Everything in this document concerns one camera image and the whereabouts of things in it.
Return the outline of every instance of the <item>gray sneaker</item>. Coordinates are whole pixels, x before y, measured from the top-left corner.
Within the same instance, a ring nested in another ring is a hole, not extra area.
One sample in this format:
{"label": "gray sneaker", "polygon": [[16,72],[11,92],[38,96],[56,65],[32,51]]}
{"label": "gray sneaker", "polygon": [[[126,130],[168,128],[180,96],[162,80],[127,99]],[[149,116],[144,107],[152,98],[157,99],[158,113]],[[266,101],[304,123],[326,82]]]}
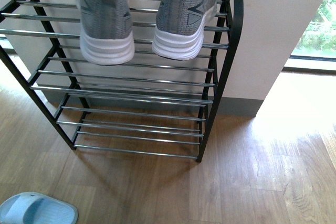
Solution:
{"label": "gray sneaker", "polygon": [[202,47],[204,26],[216,12],[216,0],[161,0],[153,51],[175,60],[195,58]]}
{"label": "gray sneaker", "polygon": [[134,56],[132,19],[127,0],[76,0],[81,11],[80,49],[99,65],[117,65]]}

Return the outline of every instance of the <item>light blue slipper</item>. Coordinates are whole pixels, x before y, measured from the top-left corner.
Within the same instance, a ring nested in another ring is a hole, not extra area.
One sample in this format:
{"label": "light blue slipper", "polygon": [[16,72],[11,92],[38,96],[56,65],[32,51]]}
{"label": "light blue slipper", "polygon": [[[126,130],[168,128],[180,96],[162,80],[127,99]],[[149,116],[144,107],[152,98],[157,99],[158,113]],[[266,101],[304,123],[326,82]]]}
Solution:
{"label": "light blue slipper", "polygon": [[39,193],[17,194],[0,205],[2,224],[75,224],[77,209]]}

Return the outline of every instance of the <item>gray baseboard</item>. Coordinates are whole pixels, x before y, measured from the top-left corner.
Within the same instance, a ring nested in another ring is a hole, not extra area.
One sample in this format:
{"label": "gray baseboard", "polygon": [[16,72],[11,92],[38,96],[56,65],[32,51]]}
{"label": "gray baseboard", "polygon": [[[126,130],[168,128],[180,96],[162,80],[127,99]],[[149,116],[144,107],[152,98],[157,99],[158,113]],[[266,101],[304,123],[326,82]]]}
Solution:
{"label": "gray baseboard", "polygon": [[223,97],[217,113],[256,116],[263,102],[263,100]]}
{"label": "gray baseboard", "polygon": [[[139,93],[147,95],[159,95],[157,93]],[[58,92],[45,91],[44,95],[50,103],[59,103],[63,95]],[[200,99],[196,96],[184,96],[175,95],[177,98],[189,98],[189,99]],[[107,100],[107,99],[92,99],[88,98],[88,103],[94,106],[113,106],[113,107],[123,107],[123,108],[137,108],[137,109],[150,109],[150,110],[169,110],[169,111],[185,111],[185,112],[198,112],[198,107],[185,107],[178,105],[167,105],[160,103],[149,103],[149,102],[132,102],[132,101],[118,101],[118,100]],[[78,104],[78,98],[71,98],[67,104]],[[242,99],[242,98],[227,98],[223,97],[218,111],[218,114],[227,115],[240,115],[240,116],[255,116],[260,109],[263,100],[254,99]]]}

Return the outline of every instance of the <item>metal shoe rack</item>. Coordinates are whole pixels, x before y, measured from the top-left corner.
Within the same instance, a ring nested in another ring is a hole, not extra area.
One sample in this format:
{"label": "metal shoe rack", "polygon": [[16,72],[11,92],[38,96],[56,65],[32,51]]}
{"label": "metal shoe rack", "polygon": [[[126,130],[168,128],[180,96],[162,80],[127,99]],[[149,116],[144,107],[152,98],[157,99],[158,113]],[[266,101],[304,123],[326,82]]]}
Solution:
{"label": "metal shoe rack", "polygon": [[[213,43],[203,43],[203,48],[208,53],[196,57],[196,59],[201,58],[203,62],[206,62],[207,65],[202,68],[195,67],[194,65],[187,67],[179,66],[179,62],[168,59],[165,61],[166,65],[138,63],[138,59],[142,55],[152,57],[153,62],[159,57],[150,49],[144,50],[141,48],[143,45],[150,45],[151,40],[136,38],[134,40],[136,44],[134,59],[120,66],[108,66],[111,68],[112,74],[110,76],[99,73],[83,74],[76,72],[76,68],[73,67],[74,64],[89,63],[81,59],[67,57],[65,53],[67,49],[79,50],[79,47],[62,45],[60,40],[78,40],[79,35],[56,33],[51,23],[79,23],[80,21],[75,18],[47,16],[44,9],[46,7],[76,7],[69,4],[44,3],[40,0],[9,1],[0,10],[0,23],[9,18],[25,19],[27,22],[38,20],[41,21],[45,31],[0,29],[0,34],[26,36],[27,40],[32,36],[50,39],[52,47],[48,53],[43,57],[40,64],[36,66],[36,70],[28,80],[23,77],[2,47],[0,47],[0,58],[72,150],[89,148],[104,151],[185,157],[194,158],[197,162],[200,162],[230,73],[243,25],[243,0],[233,0],[233,12],[230,0],[218,0],[217,3],[220,5],[219,12],[216,15],[218,18],[217,26],[205,27],[205,31],[214,33]],[[13,14],[16,9],[20,10],[19,7],[23,5],[33,6],[37,15]],[[131,11],[154,14],[157,12],[155,9],[148,8],[131,8]],[[134,27],[154,28],[155,23],[134,22]],[[222,33],[227,35],[228,44],[221,43]],[[219,50],[226,50],[226,56],[223,67],[218,71],[217,53]],[[52,62],[61,64],[64,71],[46,70],[47,66]],[[129,67],[127,69],[131,69],[128,71],[127,77],[113,75],[114,69],[124,68],[125,66]],[[161,79],[161,75],[152,78],[133,77],[133,71],[136,71],[133,69],[138,68],[146,68],[148,72],[152,69],[200,72],[204,74],[205,80],[204,82],[164,80]],[[40,83],[37,85],[36,82],[42,76],[52,76],[53,78],[67,77],[71,84],[68,87]],[[63,98],[55,106],[56,111],[54,113],[50,112],[36,93],[36,90],[55,91],[62,94]],[[73,98],[76,98],[78,102],[76,104],[69,104],[69,100]],[[160,110],[151,110],[149,113],[148,111],[139,110],[139,107],[135,110],[129,108],[123,109],[121,107],[97,107],[90,104],[90,99],[92,98],[105,101],[119,101],[125,104],[136,103],[140,107],[141,104],[151,104],[152,108],[160,106]],[[170,109],[174,108],[174,106],[183,107],[185,110],[197,108],[197,112],[194,114],[174,114],[170,111],[174,110]],[[66,113],[66,111],[76,111],[81,115],[78,120],[65,121],[61,119],[61,115]],[[108,115],[108,120],[104,120],[104,115]],[[128,121],[120,121],[120,117],[126,118]],[[158,124],[158,121],[166,122],[167,126],[160,126],[162,123]],[[64,130],[64,127],[69,125],[74,128],[73,135],[66,133]],[[126,141],[126,148],[115,147],[114,144],[111,144],[113,141]],[[139,143],[155,147],[158,144],[162,144],[160,150],[163,151],[158,153],[138,150]],[[176,146],[184,150],[184,154],[172,153],[175,152]]]}

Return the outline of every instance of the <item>window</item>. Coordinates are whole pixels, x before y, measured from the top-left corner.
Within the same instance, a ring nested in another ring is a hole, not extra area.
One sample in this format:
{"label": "window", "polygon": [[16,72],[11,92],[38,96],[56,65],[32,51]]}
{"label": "window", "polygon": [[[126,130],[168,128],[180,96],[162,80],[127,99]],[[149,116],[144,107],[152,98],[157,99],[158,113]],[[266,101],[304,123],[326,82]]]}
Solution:
{"label": "window", "polygon": [[336,59],[336,0],[322,1],[292,55]]}

